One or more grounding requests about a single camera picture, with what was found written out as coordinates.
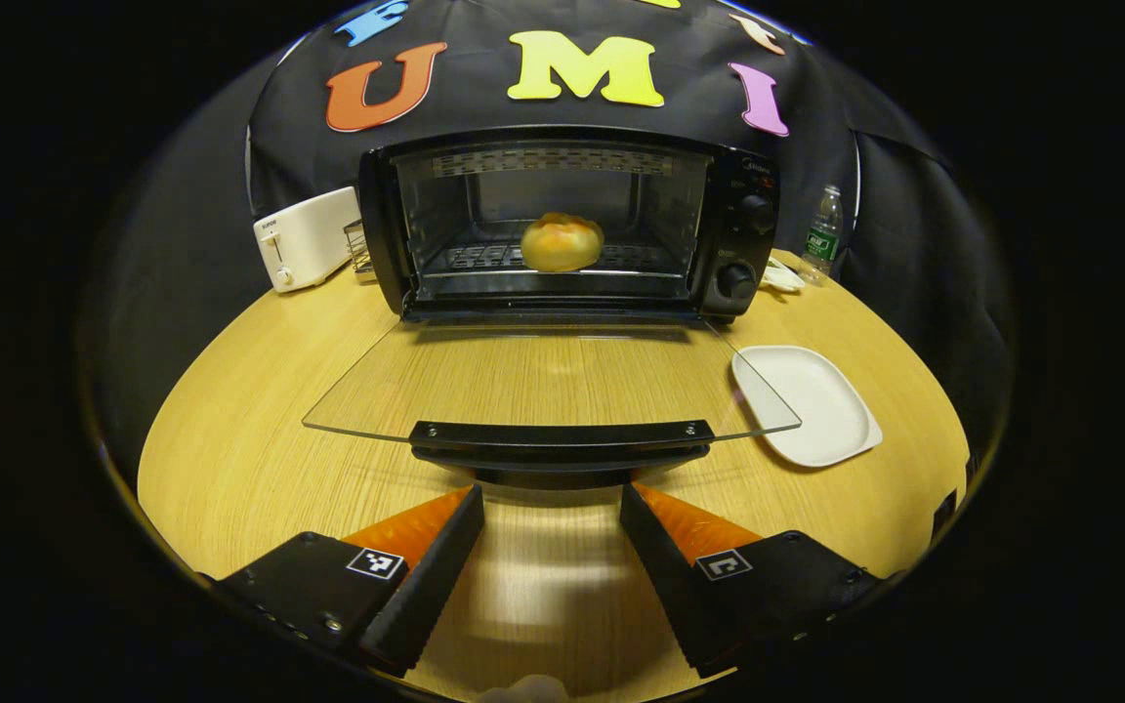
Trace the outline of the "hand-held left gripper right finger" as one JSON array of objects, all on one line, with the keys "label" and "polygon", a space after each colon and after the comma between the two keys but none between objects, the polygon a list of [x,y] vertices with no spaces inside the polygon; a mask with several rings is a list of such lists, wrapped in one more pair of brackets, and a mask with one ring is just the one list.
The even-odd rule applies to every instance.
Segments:
[{"label": "hand-held left gripper right finger", "polygon": [[804,531],[762,537],[642,483],[622,486],[619,521],[701,677],[803,640],[885,588]]}]

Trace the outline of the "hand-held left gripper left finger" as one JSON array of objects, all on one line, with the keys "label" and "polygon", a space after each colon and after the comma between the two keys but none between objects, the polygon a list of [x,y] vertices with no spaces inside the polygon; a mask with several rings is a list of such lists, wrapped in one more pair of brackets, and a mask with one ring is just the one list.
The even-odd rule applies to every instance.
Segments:
[{"label": "hand-held left gripper left finger", "polygon": [[300,531],[213,588],[312,648],[402,678],[484,524],[480,486],[464,486],[345,538]]}]

